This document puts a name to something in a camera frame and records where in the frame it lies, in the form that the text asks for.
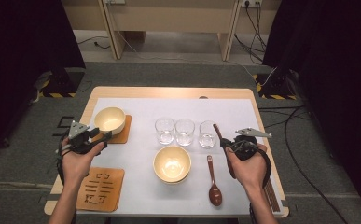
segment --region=black cable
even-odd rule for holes
[[[247,14],[247,17],[249,18],[250,22],[252,22],[252,25],[253,25],[253,29],[255,31],[255,36],[257,37],[257,39],[261,42],[261,43],[264,43],[264,40],[262,39],[260,33],[259,33],[259,20],[261,18],[261,15],[259,13],[259,9],[257,8],[257,26],[258,26],[258,29],[256,28],[253,20],[252,20],[252,17],[250,16],[249,14],[249,10],[248,10],[248,7],[245,8],[246,9],[246,14]]]
[[[261,21],[261,4],[259,2],[256,2],[256,5],[257,5],[257,34],[259,36],[259,41],[260,41],[261,47],[265,51],[265,47],[267,47],[267,45],[265,44],[264,40],[262,39],[261,32],[259,31],[259,22]]]
[[[273,107],[259,107],[258,110],[263,110],[263,109],[297,109],[300,106],[303,105],[296,105],[296,106],[273,106]]]
[[[287,114],[287,113],[284,113],[284,112],[273,111],[273,110],[265,110],[265,111],[260,111],[260,112],[261,112],[261,113],[274,113],[274,114],[287,115],[287,116],[290,115],[290,114]],[[304,118],[304,117],[301,117],[301,116],[300,116],[300,115],[303,115],[303,114],[306,114],[306,113],[308,113],[308,111],[299,113],[299,114],[295,115],[294,118],[298,118],[298,119],[311,119],[311,118]]]
[[[246,52],[248,52],[250,55],[253,55],[253,57],[257,58],[259,61],[262,62],[262,59],[261,59],[260,57],[258,57],[258,55],[256,55],[252,50],[257,50],[257,51],[260,51],[260,52],[263,52],[263,51],[258,50],[258,49],[252,49],[252,48],[246,46],[246,45],[238,38],[238,36],[237,36],[236,34],[235,34],[234,36],[235,36],[235,38],[238,40],[238,42],[239,42],[239,44],[241,45],[241,47],[242,47],[244,50],[246,50]]]
[[[85,81],[85,82],[90,83],[90,85],[87,88],[85,88],[84,90],[81,90],[80,88],[78,88],[81,92],[87,91],[92,86],[92,81]]]
[[[262,158],[264,158],[265,164],[267,166],[267,171],[265,173],[264,180],[262,182],[262,188],[265,188],[267,186],[268,180],[270,179],[270,176],[271,176],[272,165],[271,165],[270,158],[268,157],[268,155],[265,151],[263,151],[262,149],[258,149],[257,152],[259,154],[261,154]],[[252,223],[257,224],[257,220],[256,220],[253,206],[251,203],[249,205],[249,213],[250,213],[250,218],[251,218]]]
[[[99,47],[99,48],[101,48],[101,49],[108,49],[108,48],[110,48],[110,45],[109,46],[107,46],[107,47],[103,47],[103,46],[101,46],[100,44],[98,44],[98,42],[93,42],[93,44],[95,44],[95,46],[96,47]]]
[[[299,172],[302,174],[302,176],[306,179],[306,181],[308,181],[308,183],[317,191],[317,193],[319,193],[319,195],[326,201],[326,203],[328,203],[328,205],[331,206],[331,208],[334,210],[335,213],[337,213],[337,215],[340,217],[340,219],[342,219],[343,223],[348,223],[346,221],[346,219],[342,216],[342,214],[340,213],[340,211],[338,211],[338,209],[335,207],[335,205],[323,194],[323,192],[317,188],[314,183],[312,183],[312,181],[305,175],[305,173],[302,171],[302,169],[299,166],[299,163],[297,162],[296,158],[293,155],[293,152],[290,148],[290,145],[288,143],[288,139],[287,139],[287,124],[288,122],[293,118],[293,115],[303,107],[303,105],[299,106],[298,108],[296,108],[291,115],[288,117],[287,121],[285,122],[285,144],[287,146],[288,152],[291,156],[291,159],[293,160],[293,162],[296,164],[297,168],[299,169]]]
[[[234,36],[235,36],[235,38],[238,40],[239,44],[240,44],[242,47],[245,47],[245,48],[247,48],[248,50],[252,49],[252,50],[254,50],[254,51],[258,51],[258,52],[261,52],[261,53],[265,52],[264,50],[261,50],[261,49],[253,49],[253,48],[250,48],[250,47],[246,46],[246,45],[244,44],[244,42],[242,42],[242,41],[238,38],[238,36],[237,36],[236,34],[235,34]]]
[[[67,153],[69,153],[72,150],[68,150],[65,153],[62,154],[62,143],[65,137],[67,137],[69,135],[70,129],[66,130],[62,135],[61,135],[61,139],[59,141],[59,145],[58,145],[58,159],[57,159],[57,169],[58,169],[58,175],[62,181],[62,184],[64,185],[64,174],[63,174],[63,163],[62,163],[62,159],[63,156],[66,155]],[[76,224],[76,217],[77,217],[77,210],[75,209],[75,212],[73,213],[73,218],[72,218],[72,222],[71,224]]]
[[[299,115],[304,114],[304,113],[307,113],[307,112],[300,113],[300,114],[294,116],[294,118],[305,119],[305,118],[299,116]],[[276,125],[279,125],[279,124],[283,124],[283,123],[286,123],[286,120],[264,126],[264,129],[267,129],[267,128],[270,128],[270,127],[273,127],[273,126],[276,126]]]
[[[253,22],[253,20],[252,20],[252,18],[251,18],[251,16],[250,16],[250,14],[249,14],[248,4],[247,4],[247,3],[248,3],[248,1],[246,1],[246,7],[245,7],[245,9],[246,9],[246,14],[247,14],[247,17],[249,18],[250,22],[251,22],[252,25],[253,25],[253,29],[255,30],[255,34],[254,34],[254,36],[253,36],[253,40],[252,40],[252,43],[251,43],[251,45],[250,45],[250,49],[253,48],[254,42],[255,42],[255,40],[256,40],[256,38],[257,38],[257,39],[259,40],[260,44],[261,44],[261,47],[262,47],[262,49],[263,49],[263,52],[265,52],[265,48],[264,48],[265,43],[264,43],[264,40],[262,39],[261,34],[260,34],[260,32],[259,32],[259,21],[260,21],[260,19],[261,19],[261,13],[260,13],[259,4],[257,4],[257,26],[255,26],[255,24],[254,24],[254,22]],[[253,60],[252,54],[250,54],[250,60],[251,60],[253,63],[255,63],[255,64],[261,64],[261,63],[255,62],[255,61]]]
[[[78,44],[82,44],[82,43],[85,43],[85,42],[87,42],[87,41],[89,41],[89,40],[92,40],[92,39],[95,39],[95,38],[108,38],[108,37],[107,37],[107,36],[94,36],[94,37],[85,39],[85,40],[83,40],[83,41],[81,41],[81,42],[77,42],[77,43],[78,43]]]

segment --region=bowl rim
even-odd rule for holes
[[[100,125],[97,125],[97,123],[96,123],[96,118],[98,118],[99,115],[102,115],[102,112],[107,111],[107,110],[110,110],[110,109],[117,109],[117,110],[119,110],[119,111],[121,112],[122,117],[123,117],[123,119],[121,120],[122,122],[121,122],[121,124],[120,124],[119,126],[117,126],[117,127],[114,128],[114,129],[110,129],[110,130],[102,129],[101,127],[99,127]],[[100,130],[100,131],[109,132],[109,131],[113,131],[113,130],[115,130],[115,129],[117,129],[117,128],[120,128],[120,127],[125,123],[126,117],[127,117],[127,116],[126,116],[126,114],[125,114],[125,112],[124,112],[123,109],[121,109],[121,108],[119,108],[119,107],[117,107],[117,106],[109,106],[109,107],[106,107],[106,108],[100,110],[100,111],[95,115],[95,117],[93,118],[93,125],[94,125],[95,127],[99,127],[99,130]]]
[[[157,173],[157,170],[156,170],[156,166],[155,166],[155,161],[157,159],[157,156],[165,149],[169,148],[169,147],[177,147],[177,148],[180,148],[182,149],[184,152],[186,152],[187,156],[188,156],[188,159],[189,159],[189,167],[187,169],[187,173],[185,176],[183,176],[181,179],[176,179],[175,181],[168,181],[168,180],[164,180],[162,179],[158,173]],[[189,153],[186,151],[185,148],[183,147],[180,147],[180,146],[175,146],[175,145],[171,145],[171,146],[166,146],[166,147],[163,147],[161,148],[157,153],[156,155],[154,156],[154,160],[153,160],[153,169],[154,169],[154,173],[156,174],[156,176],[161,180],[163,181],[164,183],[166,184],[177,184],[177,183],[180,183],[182,182],[184,179],[186,179],[186,177],[189,175],[189,172],[191,171],[191,166],[192,166],[192,160],[191,160],[191,156],[189,155]]]

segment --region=black curtain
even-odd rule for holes
[[[299,72],[306,104],[361,196],[361,3],[294,2],[280,5],[264,64]]]
[[[0,1],[0,141],[34,97],[44,72],[84,67],[60,0]]]

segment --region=wire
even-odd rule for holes
[[[246,46],[246,45],[238,38],[238,36],[237,36],[236,34],[235,34],[234,36],[235,36],[236,40],[238,40],[238,42],[239,42],[239,44],[241,45],[241,47],[242,47],[246,52],[248,52],[248,53],[250,54],[250,56],[253,55],[253,57],[257,58],[259,61],[262,62],[262,59],[261,59],[260,57],[258,57],[258,55],[256,55],[256,54],[253,52],[253,50],[256,50],[256,51],[259,51],[259,52],[264,52],[264,51],[259,50],[259,49],[253,49],[253,48],[251,48],[251,47],[248,47],[248,46]]]
[[[259,107],[258,110],[264,109],[297,109],[300,105],[296,106],[273,106],[273,107]]]
[[[249,14],[248,7],[246,7],[245,9],[246,9],[247,17],[249,18],[250,22],[253,25],[253,29],[255,31],[255,37],[260,41],[261,46],[264,49],[267,45],[265,44],[264,40],[262,39],[260,31],[259,31],[259,22],[261,20],[261,5],[259,3],[257,3],[257,26],[255,26],[250,14]]]
[[[308,181],[308,183],[317,191],[317,193],[319,193],[319,195],[326,201],[326,203],[328,203],[328,205],[331,206],[331,208],[334,210],[334,212],[340,217],[340,219],[342,219],[343,223],[348,223],[346,221],[346,219],[342,216],[342,214],[340,213],[340,211],[338,211],[338,209],[335,207],[335,205],[323,194],[323,192],[317,188],[314,183],[312,183],[312,181],[309,179],[309,177],[307,177],[305,175],[305,173],[302,171],[302,169],[300,168],[299,166],[299,163],[297,162],[296,158],[294,157],[293,155],[293,152],[291,150],[291,147],[288,143],[288,138],[287,138],[287,125],[288,125],[288,122],[294,118],[294,114],[303,107],[303,105],[299,106],[298,108],[296,108],[291,114],[290,116],[288,117],[288,119],[285,121],[285,144],[287,146],[287,149],[288,149],[288,152],[291,156],[291,159],[293,160],[293,162],[296,164],[297,168],[299,169],[299,172],[302,174],[302,176],[306,179],[306,181]]]
[[[253,47],[253,44],[254,44],[255,39],[256,39],[256,35],[253,36],[252,43],[250,44],[250,48]],[[258,59],[261,63],[256,63],[256,62],[253,60],[251,54],[249,55],[249,57],[250,57],[250,61],[252,61],[252,63],[255,63],[255,64],[261,64],[261,63],[262,63],[262,59],[260,59],[260,58],[257,58],[257,59]]]
[[[31,104],[37,103],[40,100],[40,90],[38,88],[35,89],[36,90],[36,94],[35,94],[35,99],[31,100]]]
[[[108,38],[108,37],[107,37],[107,36],[99,36],[99,35],[97,35],[97,36],[94,36],[94,37],[85,39],[85,40],[83,40],[83,41],[81,41],[81,42],[77,42],[77,43],[78,43],[78,44],[82,44],[82,43],[85,43],[85,42],[87,42],[87,41],[89,41],[89,40],[92,40],[92,39],[95,39],[95,38]]]
[[[302,113],[300,113],[300,114],[297,114],[297,115],[294,116],[294,117],[295,117],[295,118],[298,118],[298,119],[306,119],[306,118],[303,118],[303,117],[300,117],[300,116],[299,116],[299,115],[305,114],[305,113],[307,113],[307,112],[302,112]],[[267,129],[267,128],[270,128],[270,127],[273,127],[273,126],[276,126],[276,125],[279,125],[279,124],[283,124],[283,123],[285,123],[285,122],[286,122],[286,120],[280,121],[280,122],[277,122],[277,123],[273,123],[273,124],[264,126],[264,128]]]
[[[90,85],[87,88],[85,88],[84,90],[81,90],[80,88],[78,88],[81,92],[87,91],[92,86],[92,81],[85,81],[85,82],[90,83]]]
[[[57,154],[58,154],[58,157],[60,158],[62,156],[62,150],[63,150],[63,140],[67,137],[67,135],[69,134],[70,132],[70,129],[67,129],[62,135],[61,135],[61,138],[59,140],[59,145],[58,145],[58,150],[57,150]]]
[[[96,47],[99,47],[99,48],[101,48],[101,49],[108,49],[108,48],[110,48],[110,45],[109,46],[107,46],[107,47],[103,47],[103,46],[101,46],[100,44],[98,44],[98,42],[93,42],[93,44],[95,44],[95,46]]]
[[[283,112],[279,112],[279,111],[273,111],[273,110],[266,110],[266,111],[260,111],[260,112],[262,112],[262,113],[275,113],[275,114],[281,114],[281,115],[287,115],[287,116],[289,116],[290,114],[287,114],[287,113],[283,113]],[[306,119],[306,120],[311,120],[311,118],[303,118],[301,115],[303,115],[303,114],[306,114],[306,113],[308,113],[307,111],[305,111],[305,112],[302,112],[302,113],[299,113],[299,114],[297,114],[297,115],[295,115],[294,117],[295,118],[298,118],[298,119]]]
[[[205,63],[218,63],[218,62],[213,62],[213,61],[209,61],[209,60],[203,60],[203,59],[197,59],[197,60],[191,60],[191,59],[184,59],[184,58],[161,58],[161,57],[143,57],[142,55],[140,55],[140,53],[134,49],[131,44],[125,39],[125,37],[121,34],[120,31],[117,31],[119,36],[121,36],[122,40],[125,42],[125,44],[133,51],[136,53],[136,57],[140,58],[140,59],[144,59],[144,60],[156,60],[156,59],[160,59],[160,60],[181,60],[181,61],[186,61],[186,62],[205,62]],[[267,84],[267,82],[269,81],[271,75],[273,74],[273,72],[276,70],[276,67],[272,68],[270,74],[268,75],[267,79],[265,80],[265,82],[263,84],[258,83],[255,79],[254,79],[254,75],[251,74],[249,72],[249,70],[242,64],[239,63],[235,63],[235,62],[231,62],[231,61],[224,61],[224,62],[219,62],[218,64],[223,64],[223,63],[232,63],[232,64],[236,64],[241,66],[246,73],[254,80],[254,82],[256,83],[256,85],[263,87],[265,84]]]

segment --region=yellow black warning tape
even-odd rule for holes
[[[52,97],[52,98],[63,98],[63,97],[75,97],[75,93],[63,93],[63,92],[43,92],[39,94],[40,97]]]
[[[75,97],[75,92],[47,92],[47,86],[49,85],[49,80],[47,80],[43,87],[40,90],[39,97],[52,97],[52,98],[63,98],[63,97]]]
[[[277,92],[272,92],[272,89],[261,86],[264,82],[259,82],[258,75],[253,75],[254,80],[257,84],[257,92],[258,96],[264,99],[275,99],[275,100],[296,100],[296,96],[288,90],[288,92],[281,92],[278,94]]]

